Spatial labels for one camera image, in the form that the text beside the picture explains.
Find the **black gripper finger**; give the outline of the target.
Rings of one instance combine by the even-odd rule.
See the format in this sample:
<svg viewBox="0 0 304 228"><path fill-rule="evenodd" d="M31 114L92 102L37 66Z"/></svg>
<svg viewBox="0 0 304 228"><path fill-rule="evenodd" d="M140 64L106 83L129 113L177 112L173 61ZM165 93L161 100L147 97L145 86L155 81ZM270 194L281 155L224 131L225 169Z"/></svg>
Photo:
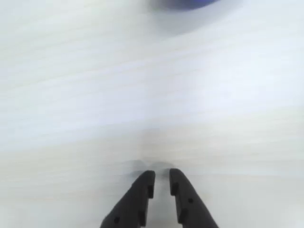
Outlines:
<svg viewBox="0 0 304 228"><path fill-rule="evenodd" d="M185 174L173 168L169 171L169 179L178 223L184 228L217 228L218 225Z"/></svg>
<svg viewBox="0 0 304 228"><path fill-rule="evenodd" d="M103 219L100 228L143 228L154 197L155 172L144 171Z"/></svg>

